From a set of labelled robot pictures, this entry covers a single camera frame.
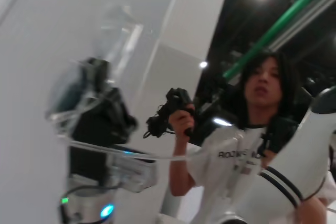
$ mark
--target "person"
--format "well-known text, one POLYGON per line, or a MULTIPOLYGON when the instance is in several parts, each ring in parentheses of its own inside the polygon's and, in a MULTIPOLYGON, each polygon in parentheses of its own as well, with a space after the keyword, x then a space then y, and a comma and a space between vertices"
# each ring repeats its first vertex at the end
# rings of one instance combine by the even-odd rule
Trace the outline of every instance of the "person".
MULTIPOLYGON (((254 143, 262 144, 260 138, 274 116, 287 116, 293 106, 297 91, 297 75, 283 54, 260 53, 250 61, 241 73, 238 84, 239 111, 238 123, 231 127, 215 130, 202 145, 202 149, 220 146, 232 138, 239 129, 244 130, 242 143, 237 147, 228 144, 223 150, 209 151, 206 155, 195 156, 189 161, 173 161, 170 164, 170 189, 174 196, 184 196, 192 187, 204 186, 201 207, 191 222, 205 224, 215 208, 213 204, 220 188, 228 180, 235 157, 251 154, 239 175, 232 195, 233 202, 248 188, 251 177, 267 167, 276 156, 265 150, 261 157, 257 148, 250 150, 254 143)), ((174 155, 185 155, 189 137, 184 134, 187 128, 194 127, 194 119, 186 111, 176 111, 169 118, 176 133, 174 155)), ((272 220, 272 224, 323 224, 326 223, 327 204, 336 199, 336 186, 330 174, 327 174, 321 190, 288 216, 272 220)))

